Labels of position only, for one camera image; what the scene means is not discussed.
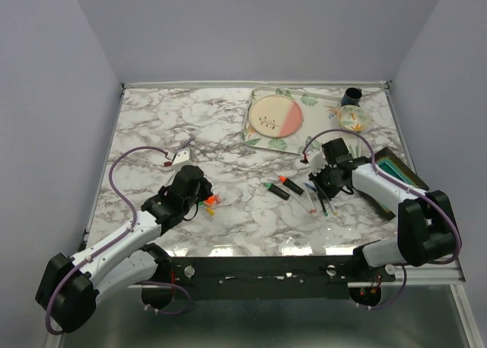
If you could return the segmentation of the orange highlighter black body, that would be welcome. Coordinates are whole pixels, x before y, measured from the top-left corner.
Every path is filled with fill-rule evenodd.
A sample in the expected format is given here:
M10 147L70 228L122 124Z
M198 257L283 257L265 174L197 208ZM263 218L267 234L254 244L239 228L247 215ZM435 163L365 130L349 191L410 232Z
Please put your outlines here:
M293 193L296 193L298 196L301 196L303 194L304 190L288 177L279 176L279 180L285 187L287 187Z

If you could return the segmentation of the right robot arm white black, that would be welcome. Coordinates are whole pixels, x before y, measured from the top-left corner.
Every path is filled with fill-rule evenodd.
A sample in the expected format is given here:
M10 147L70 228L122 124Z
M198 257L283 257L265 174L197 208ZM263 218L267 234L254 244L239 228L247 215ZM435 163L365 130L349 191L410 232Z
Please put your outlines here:
M378 167L373 155L353 157L341 138L303 159L310 165L309 179L320 194L333 198L343 190L356 190L396 216L395 237L354 249L355 258L349 265L356 279L368 280L387 264L420 267L458 256L460 233L445 193L427 192L390 176Z

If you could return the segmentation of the purple pen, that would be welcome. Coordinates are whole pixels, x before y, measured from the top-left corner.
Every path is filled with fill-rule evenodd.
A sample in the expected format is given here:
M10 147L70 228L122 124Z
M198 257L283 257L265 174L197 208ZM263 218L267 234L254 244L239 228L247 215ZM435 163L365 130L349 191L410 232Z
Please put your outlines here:
M191 136L189 139L187 139L181 146L180 148L186 148L193 140L195 139L195 136Z

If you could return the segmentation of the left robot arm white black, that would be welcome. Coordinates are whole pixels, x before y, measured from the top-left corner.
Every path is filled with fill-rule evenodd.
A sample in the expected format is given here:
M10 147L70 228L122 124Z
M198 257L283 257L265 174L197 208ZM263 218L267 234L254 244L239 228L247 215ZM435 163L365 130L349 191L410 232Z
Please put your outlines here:
M71 333L93 315L107 295L133 283L161 283L168 264L143 247L187 219L189 211L212 196L212 185L195 165L184 165L168 187L147 199L132 219L92 247L70 257L51 257L36 302L52 335Z

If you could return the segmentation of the yellow capped marker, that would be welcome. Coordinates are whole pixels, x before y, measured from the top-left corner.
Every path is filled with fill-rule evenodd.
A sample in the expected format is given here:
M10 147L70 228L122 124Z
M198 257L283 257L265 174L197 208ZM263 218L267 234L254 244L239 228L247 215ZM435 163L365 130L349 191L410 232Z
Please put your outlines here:
M327 202L328 206L331 208L333 215L337 216L338 212L336 210L336 207L332 204L332 202L325 197L325 201Z

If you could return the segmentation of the pink capped white pen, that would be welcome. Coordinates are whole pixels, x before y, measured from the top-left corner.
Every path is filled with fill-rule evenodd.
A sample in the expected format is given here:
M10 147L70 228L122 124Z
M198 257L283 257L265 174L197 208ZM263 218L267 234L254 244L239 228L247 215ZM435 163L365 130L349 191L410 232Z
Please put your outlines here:
M293 200L295 200L300 206L302 206L306 212L312 213L313 209L310 208L299 196L296 196L295 194L291 193L290 196L292 197Z

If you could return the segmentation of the green highlighter black body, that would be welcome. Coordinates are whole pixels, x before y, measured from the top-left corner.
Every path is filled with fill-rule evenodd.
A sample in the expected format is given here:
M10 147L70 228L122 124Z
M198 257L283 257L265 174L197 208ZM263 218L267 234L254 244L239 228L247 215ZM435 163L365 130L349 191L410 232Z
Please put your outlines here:
M263 186L271 193L275 194L282 200L288 200L290 198L290 194L281 189L280 187L276 186L273 183L264 182Z

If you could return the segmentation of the blue pen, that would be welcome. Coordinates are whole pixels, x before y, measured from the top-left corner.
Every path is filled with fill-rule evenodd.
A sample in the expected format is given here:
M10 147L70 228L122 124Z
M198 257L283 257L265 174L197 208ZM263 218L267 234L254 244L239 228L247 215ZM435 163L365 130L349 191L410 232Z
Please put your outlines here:
M319 200L319 197L317 195L316 188L313 185L309 184L308 182L305 182L304 183L304 186L305 186L305 190L306 190L306 193L307 193L307 198L312 203L314 203L315 201L318 201Z

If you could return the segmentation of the teal acrylic marker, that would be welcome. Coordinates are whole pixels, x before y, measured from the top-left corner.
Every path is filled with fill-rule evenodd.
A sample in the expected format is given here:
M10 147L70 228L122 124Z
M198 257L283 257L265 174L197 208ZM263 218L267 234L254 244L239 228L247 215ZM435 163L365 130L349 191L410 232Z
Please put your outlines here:
M326 209L326 206L325 206L325 203L324 203L323 199L321 199L320 197L318 197L318 200L320 202L321 209L323 210L323 214L327 217L328 216L328 212L327 212L327 209Z

